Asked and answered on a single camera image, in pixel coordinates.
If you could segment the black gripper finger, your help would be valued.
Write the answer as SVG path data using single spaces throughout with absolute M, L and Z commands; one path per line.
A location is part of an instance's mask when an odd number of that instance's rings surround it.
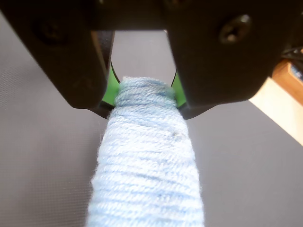
M 55 88 L 76 109 L 107 118 L 119 79 L 114 31 L 91 28 L 99 0 L 3 0 L 0 10 Z
M 250 99 L 277 65 L 300 0 L 168 0 L 169 42 L 191 109 Z

